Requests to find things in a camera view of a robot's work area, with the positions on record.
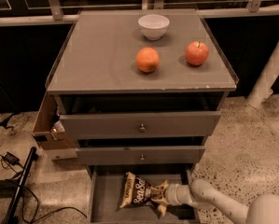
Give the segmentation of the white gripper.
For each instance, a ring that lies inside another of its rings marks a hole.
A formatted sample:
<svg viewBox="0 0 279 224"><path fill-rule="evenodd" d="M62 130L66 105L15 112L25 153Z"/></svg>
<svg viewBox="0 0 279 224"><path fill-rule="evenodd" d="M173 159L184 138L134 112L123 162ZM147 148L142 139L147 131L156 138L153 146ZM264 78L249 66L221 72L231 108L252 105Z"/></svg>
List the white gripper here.
<svg viewBox="0 0 279 224"><path fill-rule="evenodd" d="M169 205L178 206L194 204L189 185L170 184L167 180L156 187L156 195L161 196L165 191L165 198ZM167 204L159 203L157 210L164 217L167 212Z"/></svg>

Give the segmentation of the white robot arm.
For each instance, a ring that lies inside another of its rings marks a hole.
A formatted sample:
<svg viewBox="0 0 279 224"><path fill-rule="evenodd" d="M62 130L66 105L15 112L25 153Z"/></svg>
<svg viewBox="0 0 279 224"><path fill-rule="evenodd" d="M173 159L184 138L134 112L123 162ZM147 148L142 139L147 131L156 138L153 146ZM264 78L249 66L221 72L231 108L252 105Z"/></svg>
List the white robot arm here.
<svg viewBox="0 0 279 224"><path fill-rule="evenodd" d="M279 39L248 95L247 103L258 110L272 95L272 85L278 76ZM279 195L262 194L247 206L223 194L202 179L196 179L190 185L168 185L163 194L162 204L165 207L187 204L197 209L215 207L233 224L279 224Z"/></svg>

